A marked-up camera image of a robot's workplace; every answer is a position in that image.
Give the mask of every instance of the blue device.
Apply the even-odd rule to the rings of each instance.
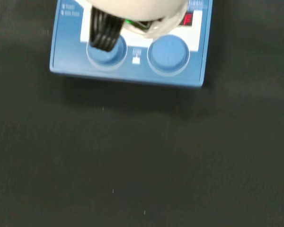
[[[181,24],[156,41],[123,29],[111,52],[89,45],[91,5],[58,0],[50,70],[91,79],[201,87],[213,0],[190,0]]]

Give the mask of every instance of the black surface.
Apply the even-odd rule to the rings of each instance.
[[[193,91],[53,75],[55,1],[0,1],[0,227],[284,227],[284,1],[253,2],[215,1]]]

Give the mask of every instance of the red digital display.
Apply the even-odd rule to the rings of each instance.
[[[180,26],[192,26],[193,25],[193,14],[186,13],[183,20],[180,23]]]

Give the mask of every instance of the blue knob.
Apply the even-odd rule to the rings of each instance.
[[[91,46],[88,47],[88,54],[90,58],[100,65],[114,65],[117,64],[124,58],[126,54],[126,43],[125,40],[120,37],[115,47],[110,51],[102,51]]]
[[[174,35],[158,39],[149,50],[151,64],[163,71],[175,71],[182,68],[188,60],[188,55],[188,48],[184,41]]]

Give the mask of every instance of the dark tabletop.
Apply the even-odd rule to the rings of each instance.
[[[0,227],[284,227],[284,0],[215,0],[201,90],[49,72],[56,2],[0,0]]]

